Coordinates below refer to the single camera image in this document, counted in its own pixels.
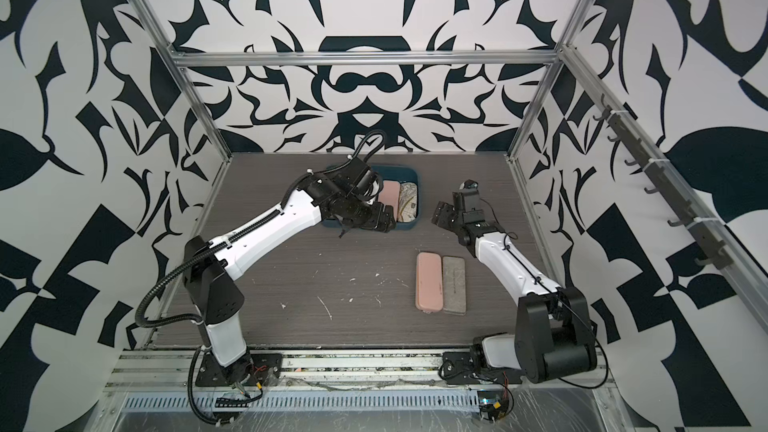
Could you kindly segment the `pink glasses case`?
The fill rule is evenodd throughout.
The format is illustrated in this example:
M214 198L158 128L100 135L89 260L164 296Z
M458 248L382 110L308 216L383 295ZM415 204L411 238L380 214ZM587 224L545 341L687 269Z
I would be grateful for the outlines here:
M443 310L442 258L436 253L420 252L417 255L415 305L424 313Z
M392 208L392 216L395 220L398 220L400 192L401 184L398 181L384 180L378 196L384 206Z

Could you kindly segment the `map print glasses case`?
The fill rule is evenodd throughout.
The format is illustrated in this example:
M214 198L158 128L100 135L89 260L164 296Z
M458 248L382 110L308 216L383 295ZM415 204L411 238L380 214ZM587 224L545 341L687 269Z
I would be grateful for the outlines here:
M398 222L414 222L418 215L418 185L415 182L401 183Z

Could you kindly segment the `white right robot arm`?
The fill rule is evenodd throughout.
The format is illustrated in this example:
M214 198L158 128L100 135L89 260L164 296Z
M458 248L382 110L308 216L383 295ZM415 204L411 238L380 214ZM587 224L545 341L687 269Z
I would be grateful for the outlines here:
M598 366L599 343L589 305L576 287L547 277L513 244L511 234L487 217L478 183L465 181L452 201L439 202L432 223L457 236L459 244L489 269L516 305L512 334L478 337L470 349L477 379L518 371L532 383L567 382Z

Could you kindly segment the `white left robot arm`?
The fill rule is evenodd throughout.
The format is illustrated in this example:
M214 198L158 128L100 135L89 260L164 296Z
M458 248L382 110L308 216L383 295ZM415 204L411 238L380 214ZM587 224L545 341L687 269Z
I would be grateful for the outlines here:
M344 232L393 230L396 213L378 200L383 188L381 175L359 158L322 171L307 170L278 204L193 246L198 263L183 273L183 285L198 313L194 323L219 366L231 367L248 355L239 317L245 297L236 281L275 248L326 220L337 221Z

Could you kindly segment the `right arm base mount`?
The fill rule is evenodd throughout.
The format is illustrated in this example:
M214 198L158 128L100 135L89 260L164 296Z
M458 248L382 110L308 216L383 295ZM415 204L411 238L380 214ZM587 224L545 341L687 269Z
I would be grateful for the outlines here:
M510 368L482 368L474 361L472 352L443 352L438 367L439 378L449 385L481 383L517 385L522 383L523 371Z

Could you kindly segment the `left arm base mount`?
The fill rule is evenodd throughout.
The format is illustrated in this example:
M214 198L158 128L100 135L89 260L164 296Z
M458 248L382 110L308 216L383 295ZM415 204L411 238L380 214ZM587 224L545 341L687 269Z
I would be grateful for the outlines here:
M270 385L281 376L283 355L250 352L233 364L221 366L211 352L204 352L194 383L197 387Z

